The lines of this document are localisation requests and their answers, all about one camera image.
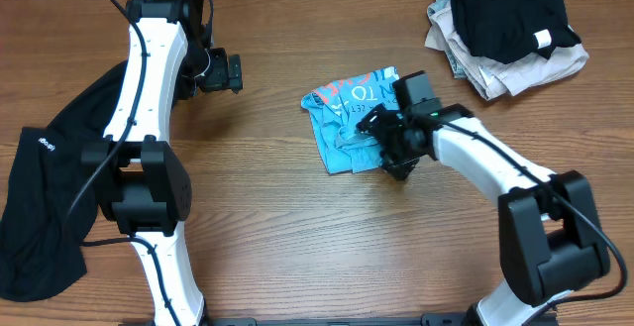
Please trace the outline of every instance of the black cloth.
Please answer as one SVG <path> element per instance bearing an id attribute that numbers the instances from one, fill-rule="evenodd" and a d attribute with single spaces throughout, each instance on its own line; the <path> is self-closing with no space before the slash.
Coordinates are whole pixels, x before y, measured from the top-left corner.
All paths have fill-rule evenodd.
<path id="1" fill-rule="evenodd" d="M 86 180 L 81 148 L 99 140 L 117 105 L 126 69 L 121 62 L 68 104 L 45 129 L 23 128 L 9 175 L 0 220 L 0 297 L 35 301 L 53 297 L 86 274 L 75 241 L 97 216 L 88 191 L 73 211 L 68 234 L 61 227 Z"/>
<path id="2" fill-rule="evenodd" d="M 581 43 L 568 25 L 564 0 L 451 0 L 451 5 L 456 31 L 472 56 L 502 63 L 529 53 L 548 59 L 556 47 Z M 534 34 L 544 29 L 552 43 L 538 49 Z"/>

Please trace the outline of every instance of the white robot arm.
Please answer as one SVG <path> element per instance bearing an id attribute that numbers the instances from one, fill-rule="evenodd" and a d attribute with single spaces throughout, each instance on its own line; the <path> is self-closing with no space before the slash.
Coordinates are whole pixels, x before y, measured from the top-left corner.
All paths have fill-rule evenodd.
<path id="1" fill-rule="evenodd" d="M 405 76 L 392 88 L 400 110 L 379 105 L 358 125 L 382 146 L 383 169 L 405 179 L 420 157 L 429 155 L 460 172 L 497 206 L 505 280 L 466 316 L 455 316 L 455 322 L 522 325 L 609 272 L 607 239 L 589 226 L 600 231 L 589 183 L 582 175 L 555 174 L 531 163 L 497 140 L 463 106 L 443 108 L 425 72 Z M 555 197 L 574 205 L 582 216 Z M 549 218 L 563 219 L 563 228 L 546 234 L 543 221 Z M 425 326 L 445 325 L 447 317 L 426 314 L 423 320 L 429 322 Z"/>
<path id="2" fill-rule="evenodd" d="M 191 183 L 169 146 L 171 109 L 197 88 L 242 89 L 240 58 L 210 47 L 211 18 L 208 27 L 202 27 L 202 6 L 203 0 L 127 3 L 130 54 L 119 102 L 104 131 L 105 141 L 88 145 L 82 154 L 82 163 L 94 171 L 121 145 L 112 163 L 96 176 L 94 190 L 106 218 L 131 237 L 139 254 L 154 299 L 156 326 L 207 322 L 184 240 Z M 133 111 L 138 90 L 141 96 Z M 127 129 L 133 116 L 135 124 Z M 143 171 L 121 171 L 129 163 L 139 163 Z"/>
<path id="3" fill-rule="evenodd" d="M 187 99 L 197 87 L 237 93 L 242 88 L 240 60 L 210 48 L 211 32 L 200 24 L 202 0 L 131 0 L 126 11 L 135 24 L 130 27 L 119 103 L 104 132 L 106 139 L 85 147 L 82 162 L 94 171 L 107 161 L 113 146 L 122 145 L 108 167 L 96 174 L 94 191 L 104 216 L 133 238 L 155 303 L 154 325 L 207 325 L 211 321 L 184 242 L 191 182 L 169 146 L 169 114 L 176 99 Z M 141 77 L 143 64 L 147 69 Z M 134 112 L 140 81 L 142 93 Z M 442 108 L 424 72 L 401 78 L 393 89 L 400 111 L 377 106 L 358 126 L 383 147 L 382 167 L 404 179 L 420 157 L 429 155 L 460 172 L 496 204 L 500 223 L 505 281 L 466 315 L 426 314 L 424 326 L 446 325 L 447 320 L 521 325 L 547 303 L 609 272 L 605 243 L 540 188 L 548 184 L 599 226 L 583 176 L 575 171 L 557 175 L 531 163 L 493 137 L 464 107 Z M 131 117 L 135 124 L 126 132 Z M 129 163 L 139 163 L 143 171 L 121 170 Z M 547 235 L 542 225 L 547 218 L 564 219 L 565 227 Z"/>

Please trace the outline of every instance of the wooden table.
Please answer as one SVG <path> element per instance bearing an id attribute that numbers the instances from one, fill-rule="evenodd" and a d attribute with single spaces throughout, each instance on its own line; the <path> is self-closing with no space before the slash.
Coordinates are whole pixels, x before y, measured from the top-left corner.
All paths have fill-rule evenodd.
<path id="1" fill-rule="evenodd" d="M 330 176 L 309 90 L 388 65 L 425 69 L 531 161 L 592 184 L 604 230 L 634 268 L 634 0 L 566 0 L 590 54 L 575 77 L 483 101 L 424 48 L 432 0 L 216 0 L 216 41 L 242 56 L 245 89 L 176 106 L 172 145 L 191 175 L 193 272 L 214 317 L 419 316 L 466 310 L 501 281 L 496 211 L 456 172 L 424 160 L 405 183 L 381 171 Z M 127 57 L 107 0 L 0 1 L 0 197 L 23 126 L 42 127 Z M 119 236 L 99 217 L 89 239 Z M 0 301 L 2 325 L 113 325 L 153 305 L 128 245 L 84 251 L 63 294 Z M 612 287 L 617 272 L 585 291 Z M 561 308 L 563 325 L 623 325 L 634 293 Z"/>

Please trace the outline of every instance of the black cable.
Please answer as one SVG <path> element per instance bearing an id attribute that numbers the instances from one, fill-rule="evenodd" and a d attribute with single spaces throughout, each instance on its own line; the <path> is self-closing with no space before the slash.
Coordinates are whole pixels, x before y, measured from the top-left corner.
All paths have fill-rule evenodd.
<path id="1" fill-rule="evenodd" d="M 137 115 L 137 109 L 139 108 L 139 102 L 141 101 L 141 94 L 143 93 L 143 86 L 146 79 L 146 69 L 148 66 L 148 49 L 146 47 L 146 40 L 144 39 L 143 34 L 141 33 L 141 30 L 139 29 L 139 26 L 137 26 L 137 23 L 135 23 L 133 20 L 131 20 L 128 17 L 126 11 L 119 4 L 119 2 L 117 2 L 117 0 L 110 0 L 110 2 L 112 2 L 112 4 L 119 10 L 119 12 L 124 17 L 126 17 L 128 22 L 130 23 L 130 26 L 132 26 L 135 33 L 137 33 L 137 37 L 139 38 L 139 43 L 141 45 L 141 72 L 139 77 L 139 85 L 137 86 L 135 99 L 132 103 L 130 116 L 128 117 L 128 120 L 126 122 L 126 127 L 123 133 L 121 134 L 119 141 L 115 144 L 115 146 L 110 151 L 106 159 L 103 162 L 101 162 L 101 164 L 95 169 L 92 175 L 90 175 L 90 177 L 86 180 L 86 182 L 83 184 L 81 189 L 79 189 L 79 192 L 77 192 L 74 200 L 70 204 L 70 208 L 68 209 L 68 212 L 66 213 L 66 217 L 62 225 L 62 233 L 67 233 L 66 232 L 67 222 L 70 218 L 70 215 L 72 214 L 72 211 L 74 211 L 77 204 L 79 203 L 79 200 L 81 200 L 83 195 L 86 194 L 87 190 L 90 188 L 90 186 L 94 182 L 96 176 L 98 176 L 101 173 L 101 171 L 106 167 L 106 165 L 110 163 L 114 157 L 117 156 L 117 154 L 121 150 L 121 147 L 123 146 L 126 139 L 128 138 L 128 135 L 130 134 L 132 127 L 137 124 L 137 122 L 135 121 L 135 117 Z M 150 243 L 137 237 L 129 237 L 129 238 L 123 237 L 123 238 L 113 238 L 113 239 L 108 239 L 103 241 L 79 242 L 79 245 L 82 247 L 98 247 L 98 246 L 106 246 L 106 245 L 112 245 L 117 243 L 129 243 L 129 242 L 139 243 L 145 246 L 146 248 L 148 248 L 148 253 L 150 253 L 150 255 L 152 256 L 152 260 L 155 264 L 155 269 L 157 270 L 158 288 L 160 290 L 160 295 L 165 303 L 165 308 L 169 311 L 169 314 L 171 315 L 171 318 L 173 319 L 174 324 L 176 326 L 180 326 L 180 322 L 178 322 L 178 317 L 176 316 L 176 312 L 171 306 L 171 300 L 167 298 L 167 293 L 165 291 L 165 285 L 162 278 L 162 272 L 160 270 L 159 257 L 157 256 L 157 252 L 155 248 Z"/>
<path id="2" fill-rule="evenodd" d="M 83 195 L 86 194 L 87 190 L 94 183 L 95 178 L 101 173 L 101 171 L 106 167 L 106 165 L 108 165 L 108 163 L 110 163 L 110 161 L 114 157 L 117 156 L 117 154 L 121 150 L 121 147 L 125 143 L 126 138 L 128 138 L 128 135 L 130 134 L 132 127 L 137 124 L 137 122 L 135 121 L 135 116 L 137 115 L 137 108 L 139 108 L 139 102 L 141 101 L 141 93 L 143 92 L 143 85 L 146 79 L 146 68 L 148 65 L 148 50 L 146 47 L 146 41 L 143 37 L 143 34 L 141 34 L 141 30 L 137 26 L 137 23 L 135 23 L 133 20 L 128 18 L 126 11 L 123 9 L 123 7 L 121 7 L 121 5 L 119 4 L 119 2 L 117 2 L 117 0 L 110 0 L 110 1 L 112 2 L 112 4 L 114 4 L 115 7 L 117 7 L 117 9 L 119 9 L 119 12 L 124 17 L 126 17 L 126 19 L 130 23 L 132 28 L 135 30 L 135 33 L 137 33 L 137 36 L 139 37 L 139 43 L 141 45 L 141 75 L 139 77 L 139 85 L 137 86 L 137 93 L 135 94 L 135 99 L 132 103 L 130 116 L 128 117 L 128 121 L 126 122 L 126 128 L 124 129 L 117 144 L 115 144 L 114 148 L 110 151 L 110 154 L 108 154 L 106 159 L 103 162 L 101 162 L 101 164 L 95 169 L 95 171 L 90 175 L 90 177 L 88 177 L 86 182 L 84 182 L 83 186 L 81 186 L 81 189 L 79 189 L 79 192 L 77 192 L 77 194 L 75 195 L 75 198 L 73 199 L 72 203 L 70 204 L 70 208 L 68 208 L 68 212 L 66 213 L 66 218 L 63 223 L 64 230 L 65 230 L 65 225 L 68 219 L 70 218 L 70 215 L 72 214 L 77 204 L 79 203 L 79 200 L 81 200 Z"/>
<path id="3" fill-rule="evenodd" d="M 614 259 L 616 259 L 616 262 L 618 263 L 619 269 L 621 271 L 620 281 L 618 285 L 616 285 L 616 287 L 614 287 L 613 289 L 609 291 L 598 293 L 598 294 L 568 296 L 565 298 L 548 302 L 546 305 L 544 305 L 544 307 L 541 310 L 539 310 L 532 317 L 530 317 L 523 325 L 529 325 L 533 320 L 543 316 L 548 310 L 550 310 L 551 308 L 555 308 L 557 305 L 561 305 L 568 302 L 576 302 L 576 301 L 590 301 L 590 300 L 606 299 L 606 298 L 615 296 L 621 291 L 623 291 L 623 289 L 625 288 L 625 285 L 627 285 L 628 272 L 627 272 L 627 266 L 625 265 L 625 260 L 623 259 L 623 256 L 621 255 L 619 250 L 616 248 L 614 243 L 612 243 L 612 241 L 603 233 L 603 231 L 601 231 L 598 227 L 596 227 L 596 225 L 594 225 L 594 223 L 592 223 L 590 220 L 587 219 L 587 217 L 585 217 L 581 212 L 579 212 L 575 208 L 575 206 L 573 206 L 566 198 L 564 198 L 561 194 L 557 193 L 553 189 L 553 187 L 551 187 L 548 183 L 545 183 L 544 181 L 542 181 L 539 177 L 535 176 L 525 166 L 516 162 L 502 148 L 500 148 L 499 146 L 497 146 L 496 144 L 494 144 L 493 142 L 491 142 L 490 140 L 488 140 L 487 138 L 481 136 L 480 134 L 476 132 L 472 132 L 468 129 L 457 126 L 453 123 L 445 122 L 443 120 L 433 118 L 431 116 L 417 116 L 416 119 L 422 119 L 422 120 L 428 121 L 428 123 L 439 124 L 439 125 L 449 127 L 475 140 L 483 142 L 485 145 L 487 145 L 488 147 L 493 149 L 496 153 L 498 153 L 501 157 L 503 157 L 513 167 L 517 168 L 517 170 L 519 170 L 522 174 L 524 174 L 526 177 L 531 179 L 539 187 L 544 189 L 548 194 L 550 194 L 553 198 L 555 198 L 559 203 L 561 203 L 566 208 L 568 212 L 575 214 L 577 217 L 583 220 L 583 222 L 592 231 L 594 231 L 594 233 L 596 233 L 599 236 L 599 238 L 603 240 L 607 248 L 610 250 L 610 252 L 614 256 Z"/>
<path id="4" fill-rule="evenodd" d="M 205 27 L 205 33 L 202 35 L 201 41 L 203 42 L 203 44 L 208 41 L 211 40 L 211 36 L 213 34 L 213 21 L 214 21 L 214 1 L 213 0 L 209 0 L 209 20 L 207 21 L 207 26 Z"/>
<path id="5" fill-rule="evenodd" d="M 122 237 L 122 238 L 107 239 L 103 241 L 81 242 L 80 245 L 82 247 L 99 247 L 99 246 L 107 246 L 107 245 L 113 245 L 118 243 L 139 243 L 148 249 L 148 254 L 152 256 L 152 260 L 155 264 L 155 269 L 157 270 L 158 289 L 160 290 L 160 296 L 162 297 L 164 306 L 169 311 L 169 314 L 171 315 L 171 318 L 174 321 L 174 325 L 180 326 L 180 322 L 178 322 L 178 317 L 176 316 L 176 312 L 174 311 L 174 308 L 171 305 L 171 299 L 167 298 L 167 292 L 165 291 L 165 283 L 162 279 L 162 271 L 160 270 L 159 257 L 157 256 L 157 251 L 153 245 L 151 245 L 148 241 L 138 237 Z"/>

